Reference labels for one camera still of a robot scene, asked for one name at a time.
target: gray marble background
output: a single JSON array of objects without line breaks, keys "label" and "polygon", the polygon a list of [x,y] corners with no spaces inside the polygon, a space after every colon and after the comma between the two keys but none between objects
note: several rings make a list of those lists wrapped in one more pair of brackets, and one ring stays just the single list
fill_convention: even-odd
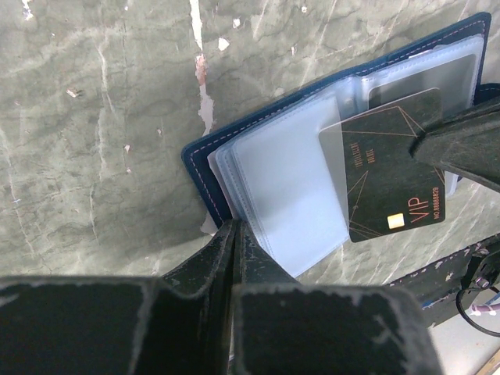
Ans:
[{"label": "gray marble background", "polygon": [[[500,81],[495,0],[2,0],[0,275],[171,270],[209,240],[185,144],[479,11]],[[500,231],[500,195],[469,181],[447,210],[299,279],[379,284]]]}]

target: gold chip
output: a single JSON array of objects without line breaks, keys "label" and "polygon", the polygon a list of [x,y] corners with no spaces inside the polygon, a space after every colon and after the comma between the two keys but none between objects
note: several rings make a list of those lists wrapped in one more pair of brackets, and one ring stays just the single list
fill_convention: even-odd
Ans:
[{"label": "gold chip", "polygon": [[405,217],[402,213],[396,213],[395,215],[390,215],[387,217],[387,222],[389,223],[389,229],[395,229],[405,226]]}]

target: navy leather wallet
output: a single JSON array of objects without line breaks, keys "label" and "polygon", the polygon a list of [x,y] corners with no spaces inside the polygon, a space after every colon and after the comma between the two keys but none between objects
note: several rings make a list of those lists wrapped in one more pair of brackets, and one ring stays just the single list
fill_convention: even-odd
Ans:
[{"label": "navy leather wallet", "polygon": [[[282,115],[283,112],[294,108],[294,105],[300,105],[308,97],[313,96],[333,83],[347,77],[372,77],[374,72],[385,70],[389,66],[399,64],[404,60],[416,58],[424,52],[445,48],[447,45],[452,45],[474,36],[481,36],[484,43],[482,44],[482,52],[479,53],[480,61],[477,75],[475,76],[477,77],[477,82],[474,85],[473,103],[476,105],[490,98],[500,96],[500,84],[480,85],[490,23],[491,15],[489,13],[478,13],[371,62],[324,77],[187,145],[182,151],[182,160],[192,180],[195,182],[215,224],[220,227],[223,221],[230,219],[233,215],[224,192],[210,168],[209,155],[240,133]],[[363,112],[367,109],[358,108],[357,112]]]}]

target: card slot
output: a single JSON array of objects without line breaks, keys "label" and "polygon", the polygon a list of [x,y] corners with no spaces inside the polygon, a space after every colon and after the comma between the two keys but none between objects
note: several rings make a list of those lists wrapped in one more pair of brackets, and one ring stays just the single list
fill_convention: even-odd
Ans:
[{"label": "card slot", "polygon": [[254,232],[257,234],[256,237],[259,240],[261,246],[272,254],[272,246],[266,237],[266,232],[263,230],[263,225],[259,222],[258,216],[255,214],[255,210],[252,208],[251,199],[248,197],[248,193],[245,190],[245,186],[241,181],[241,174],[238,168],[234,165],[234,155],[233,152],[228,151],[234,147],[234,143],[238,139],[245,139],[251,137],[250,134],[259,131],[260,128],[263,131],[268,131],[269,127],[272,127],[275,123],[279,123],[281,120],[285,121],[290,116],[296,115],[303,110],[307,110],[309,105],[314,105],[315,102],[319,100],[330,100],[335,103],[336,95],[341,98],[340,110],[344,114],[344,117],[350,117],[353,113],[356,113],[354,95],[355,86],[353,84],[353,77],[346,77],[343,80],[326,87],[320,93],[312,96],[308,101],[302,102],[300,107],[290,108],[286,112],[282,112],[279,116],[267,120],[265,123],[261,123],[256,128],[241,134],[234,140],[228,142],[226,145],[221,147],[216,152],[216,161],[220,164],[221,177],[223,179],[222,184],[227,186],[229,195],[232,201],[237,203],[237,207],[241,207],[240,217],[246,219],[250,224]]},{"label": "card slot", "polygon": [[317,139],[340,119],[331,94],[237,138],[233,147],[250,225],[255,231],[252,222],[259,223],[266,247],[295,276],[312,265],[303,259],[316,263],[348,237]]},{"label": "card slot", "polygon": [[220,186],[220,190],[222,190],[224,198],[226,199],[227,205],[229,206],[229,210],[231,212],[233,219],[240,219],[241,218],[241,215],[240,215],[241,210],[238,209],[238,207],[236,206],[237,203],[235,203],[234,200],[231,198],[228,187],[227,187],[226,183],[224,182],[224,179],[222,177],[222,173],[221,173],[220,168],[219,168],[219,164],[217,164],[217,161],[216,161],[216,151],[211,152],[209,154],[209,156],[207,157],[207,159],[209,161],[209,167],[210,167],[213,175],[215,176],[217,183]]},{"label": "card slot", "polygon": [[[359,108],[368,110],[408,95],[439,88],[444,117],[473,104],[484,38],[472,36],[383,68],[361,80]],[[445,173],[446,195],[452,195],[458,176]]]}]

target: black cable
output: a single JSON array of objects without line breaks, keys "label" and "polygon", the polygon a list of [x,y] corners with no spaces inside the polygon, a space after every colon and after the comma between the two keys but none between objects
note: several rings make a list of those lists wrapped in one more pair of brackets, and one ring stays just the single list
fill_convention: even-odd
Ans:
[{"label": "black cable", "polygon": [[462,318],[468,324],[470,324],[472,327],[476,328],[478,331],[480,331],[480,332],[482,332],[484,334],[489,334],[490,336],[495,336],[496,338],[500,338],[500,332],[494,332],[493,330],[487,330],[486,328],[483,328],[482,326],[480,326],[479,324],[477,324],[476,322],[474,322],[472,319],[470,319],[467,316],[467,314],[466,314],[466,312],[465,312],[465,310],[463,309],[463,306],[462,306],[462,297],[466,293],[466,291],[485,291],[487,289],[488,289],[487,287],[485,287],[485,288],[468,287],[467,289],[462,289],[461,291],[459,291],[456,294],[456,300],[455,300],[456,308],[457,308],[457,310],[459,310],[459,314],[462,316]]}]

